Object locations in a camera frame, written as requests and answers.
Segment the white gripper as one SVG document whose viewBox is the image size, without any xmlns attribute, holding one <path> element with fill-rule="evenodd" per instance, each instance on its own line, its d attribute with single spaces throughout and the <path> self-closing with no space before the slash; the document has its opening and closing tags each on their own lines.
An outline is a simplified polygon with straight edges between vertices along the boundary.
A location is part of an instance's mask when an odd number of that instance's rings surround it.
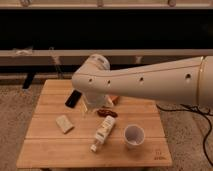
<svg viewBox="0 0 213 171">
<path fill-rule="evenodd" d="M 83 99 L 88 110 L 101 108 L 107 102 L 106 96 L 99 93 L 85 93 Z"/>
</svg>

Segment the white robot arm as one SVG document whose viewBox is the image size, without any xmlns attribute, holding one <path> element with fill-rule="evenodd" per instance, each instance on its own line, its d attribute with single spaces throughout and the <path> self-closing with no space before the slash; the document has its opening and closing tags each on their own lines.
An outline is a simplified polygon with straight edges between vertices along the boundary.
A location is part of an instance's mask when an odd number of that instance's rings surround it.
<svg viewBox="0 0 213 171">
<path fill-rule="evenodd" d="M 213 56 L 111 70 L 94 54 L 73 74 L 72 85 L 92 108 L 112 94 L 213 109 Z"/>
</svg>

